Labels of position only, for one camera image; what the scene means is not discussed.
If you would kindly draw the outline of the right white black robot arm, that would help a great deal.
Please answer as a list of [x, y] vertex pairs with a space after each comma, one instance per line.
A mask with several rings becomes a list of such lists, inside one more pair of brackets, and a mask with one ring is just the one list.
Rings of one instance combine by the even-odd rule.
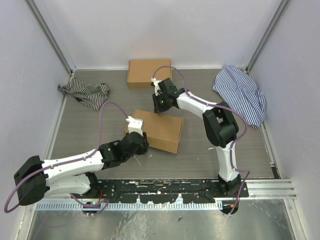
[[241, 175], [237, 170], [236, 156], [232, 143], [239, 132], [233, 114], [227, 110], [225, 102], [206, 101], [185, 90], [178, 89], [170, 78], [151, 79], [154, 87], [152, 95], [154, 112], [168, 111], [172, 107], [186, 110], [203, 120], [206, 137], [215, 146], [218, 163], [218, 185], [225, 197], [232, 197], [241, 184]]

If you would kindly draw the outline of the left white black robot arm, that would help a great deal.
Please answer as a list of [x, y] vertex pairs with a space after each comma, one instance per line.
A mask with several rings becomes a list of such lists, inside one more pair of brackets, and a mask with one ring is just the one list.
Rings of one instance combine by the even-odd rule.
[[14, 174], [18, 202], [28, 206], [45, 196], [76, 194], [95, 198], [101, 187], [95, 172], [118, 167], [134, 155], [144, 155], [149, 143], [146, 132], [131, 132], [123, 139], [104, 143], [98, 149], [54, 160], [30, 157]]

